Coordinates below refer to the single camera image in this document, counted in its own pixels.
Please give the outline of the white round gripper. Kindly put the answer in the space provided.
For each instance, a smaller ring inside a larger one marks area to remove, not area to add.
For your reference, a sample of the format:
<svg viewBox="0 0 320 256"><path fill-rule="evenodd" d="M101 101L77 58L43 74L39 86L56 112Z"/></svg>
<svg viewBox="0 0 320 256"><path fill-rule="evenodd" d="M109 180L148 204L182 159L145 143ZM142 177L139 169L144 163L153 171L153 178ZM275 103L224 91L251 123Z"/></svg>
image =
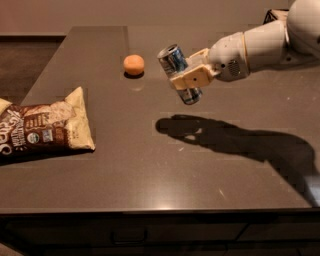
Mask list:
<svg viewBox="0 0 320 256"><path fill-rule="evenodd" d="M205 87L214 78L231 82L244 79L250 74L243 32L221 38L210 50L204 48L187 57L186 62L189 66L196 67L170 78L170 82L176 90Z"/></svg>

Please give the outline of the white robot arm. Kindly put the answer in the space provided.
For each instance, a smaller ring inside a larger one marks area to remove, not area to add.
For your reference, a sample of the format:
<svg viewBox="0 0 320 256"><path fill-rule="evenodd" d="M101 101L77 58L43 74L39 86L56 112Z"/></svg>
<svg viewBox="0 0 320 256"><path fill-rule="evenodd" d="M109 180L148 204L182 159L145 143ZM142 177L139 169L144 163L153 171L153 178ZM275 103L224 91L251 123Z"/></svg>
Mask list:
<svg viewBox="0 0 320 256"><path fill-rule="evenodd" d="M299 65L319 58L320 0L295 0L286 17L217 41L187 59L189 67L170 82L184 90L213 79L234 81L250 73Z"/></svg>

